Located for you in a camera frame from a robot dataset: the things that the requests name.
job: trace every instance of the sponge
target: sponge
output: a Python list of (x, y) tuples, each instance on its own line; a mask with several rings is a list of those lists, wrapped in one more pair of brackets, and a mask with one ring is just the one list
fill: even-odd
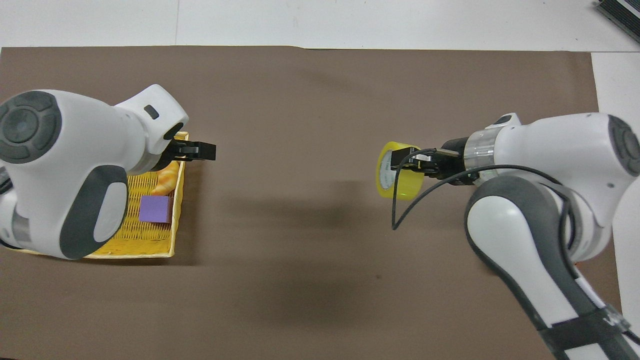
[(171, 222), (171, 198), (169, 196), (143, 195), (140, 199), (139, 220), (142, 222)]

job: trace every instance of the croissant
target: croissant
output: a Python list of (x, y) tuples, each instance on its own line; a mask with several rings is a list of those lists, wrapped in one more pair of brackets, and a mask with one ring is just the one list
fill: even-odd
[(158, 184), (151, 190), (151, 195), (165, 196), (175, 189), (178, 182), (178, 161), (172, 161), (166, 168), (158, 172)]

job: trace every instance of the velcro strap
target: velcro strap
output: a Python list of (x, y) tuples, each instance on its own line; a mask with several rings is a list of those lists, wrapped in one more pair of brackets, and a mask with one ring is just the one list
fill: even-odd
[(611, 305), (538, 331), (551, 352), (569, 350), (611, 339), (631, 325)]

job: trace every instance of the basket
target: basket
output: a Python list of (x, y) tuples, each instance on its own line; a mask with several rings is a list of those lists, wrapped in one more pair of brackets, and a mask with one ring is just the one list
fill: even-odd
[[(189, 133), (180, 131), (175, 135), (178, 140), (189, 140)], [(174, 254), (175, 235), (178, 231), (180, 205), (182, 204), (182, 186), (184, 184), (184, 165), (180, 161), (178, 181), (175, 190), (169, 193), (172, 200), (172, 218), (170, 224), (141, 222), (140, 199), (150, 195), (157, 185), (157, 172), (127, 176), (129, 204), (127, 214), (120, 230), (101, 248), (85, 256), (85, 259), (137, 259), (170, 258)], [(17, 250), (30, 254), (40, 254), (31, 250)]]

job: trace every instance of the brown paper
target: brown paper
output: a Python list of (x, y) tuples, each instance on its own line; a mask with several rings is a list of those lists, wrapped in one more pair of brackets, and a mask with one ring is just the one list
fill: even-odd
[[(441, 188), (394, 232), (374, 174), (389, 140), (436, 147), (512, 111), (525, 123), (597, 111), (588, 53), (95, 47), (0, 59), (0, 99), (53, 88), (116, 104), (152, 83), (187, 111), (192, 140), (218, 145), (215, 162), (186, 167), (175, 257), (0, 251), (0, 356), (553, 358), (467, 244), (473, 187)], [(581, 270), (620, 308), (612, 245)]]

